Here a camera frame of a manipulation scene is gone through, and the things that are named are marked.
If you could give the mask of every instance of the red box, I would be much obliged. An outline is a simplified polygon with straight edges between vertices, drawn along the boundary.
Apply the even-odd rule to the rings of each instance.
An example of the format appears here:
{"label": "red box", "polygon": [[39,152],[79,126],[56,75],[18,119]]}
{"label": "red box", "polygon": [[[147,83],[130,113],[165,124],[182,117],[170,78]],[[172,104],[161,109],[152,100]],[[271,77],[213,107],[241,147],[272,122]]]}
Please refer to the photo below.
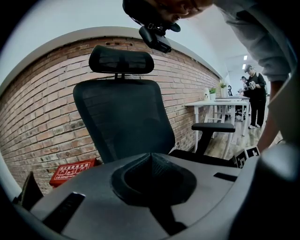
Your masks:
{"label": "red box", "polygon": [[98,161],[95,158],[76,163],[60,165],[53,174],[49,184],[53,186],[53,188],[56,188],[77,174],[97,165]]}

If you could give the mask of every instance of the black camera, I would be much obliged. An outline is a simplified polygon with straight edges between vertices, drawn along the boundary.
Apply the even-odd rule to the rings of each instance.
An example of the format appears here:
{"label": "black camera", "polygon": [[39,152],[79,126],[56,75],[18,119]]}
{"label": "black camera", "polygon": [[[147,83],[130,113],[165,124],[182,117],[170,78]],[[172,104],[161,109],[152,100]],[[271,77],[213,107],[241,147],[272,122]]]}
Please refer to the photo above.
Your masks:
{"label": "black camera", "polygon": [[149,48],[163,53],[169,53],[172,50],[165,37],[165,31],[179,32],[178,24],[165,23],[156,9],[143,0],[123,0],[123,9],[136,23],[142,26],[139,33]]}

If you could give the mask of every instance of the person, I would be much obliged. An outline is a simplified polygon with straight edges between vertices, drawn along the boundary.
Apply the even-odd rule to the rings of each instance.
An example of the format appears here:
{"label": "person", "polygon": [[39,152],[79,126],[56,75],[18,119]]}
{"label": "person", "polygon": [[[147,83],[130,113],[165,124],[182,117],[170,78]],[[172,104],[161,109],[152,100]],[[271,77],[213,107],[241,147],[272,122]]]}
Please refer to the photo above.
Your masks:
{"label": "person", "polygon": [[267,94],[265,90],[266,82],[260,73],[257,73],[251,65],[247,65],[245,72],[249,74],[247,80],[248,91],[251,104],[251,123],[249,129],[261,128],[264,120]]}
{"label": "person", "polygon": [[[141,2],[155,9],[152,16],[158,16],[168,24],[195,16],[215,4],[252,58],[264,68],[262,74],[267,76],[271,85],[270,100],[287,80],[290,66],[295,63],[286,37],[254,0],[123,0],[123,6],[149,14],[149,7],[139,5]],[[278,132],[272,115],[268,113],[266,126],[257,144],[260,152],[271,145]]]}

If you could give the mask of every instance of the mesh backrest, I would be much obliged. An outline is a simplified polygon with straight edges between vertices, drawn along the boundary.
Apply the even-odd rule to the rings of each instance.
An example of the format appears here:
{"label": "mesh backrest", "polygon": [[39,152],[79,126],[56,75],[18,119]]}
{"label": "mesh backrest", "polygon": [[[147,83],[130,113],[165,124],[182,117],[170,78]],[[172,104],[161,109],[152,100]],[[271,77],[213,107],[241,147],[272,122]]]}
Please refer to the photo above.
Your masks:
{"label": "mesh backrest", "polygon": [[147,52],[133,52],[95,46],[89,60],[96,73],[147,74],[154,68],[152,57]]}
{"label": "mesh backrest", "polygon": [[73,95],[105,163],[145,152],[168,154],[175,144],[154,81],[89,80],[76,85]]}

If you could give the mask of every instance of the black mesh chair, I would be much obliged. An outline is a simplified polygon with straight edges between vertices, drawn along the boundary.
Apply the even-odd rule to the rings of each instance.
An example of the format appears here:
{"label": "black mesh chair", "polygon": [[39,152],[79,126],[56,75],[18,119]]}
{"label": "black mesh chair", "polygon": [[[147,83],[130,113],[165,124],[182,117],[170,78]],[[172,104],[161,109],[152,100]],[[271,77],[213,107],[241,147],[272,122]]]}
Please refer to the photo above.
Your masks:
{"label": "black mesh chair", "polygon": [[125,74],[146,74],[154,62],[146,52],[96,46],[89,61],[99,73],[115,79],[77,84],[73,95],[82,120],[104,163],[146,152],[170,154],[201,163],[234,166],[219,158],[203,156],[214,132],[234,132],[232,124],[196,123],[202,131],[196,153],[174,150],[175,137],[165,112],[159,85],[151,80],[125,79]]}

